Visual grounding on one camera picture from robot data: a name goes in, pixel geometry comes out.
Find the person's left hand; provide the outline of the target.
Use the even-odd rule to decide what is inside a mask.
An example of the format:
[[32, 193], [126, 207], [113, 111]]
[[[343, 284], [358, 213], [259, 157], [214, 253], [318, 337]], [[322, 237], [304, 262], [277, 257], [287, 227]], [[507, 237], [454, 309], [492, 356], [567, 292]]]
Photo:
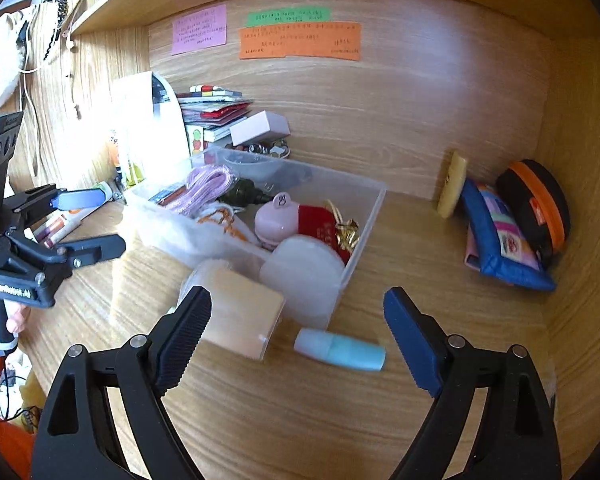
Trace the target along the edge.
[[6, 330], [14, 335], [19, 335], [24, 331], [31, 313], [31, 309], [25, 304], [6, 301], [5, 309], [7, 313]]

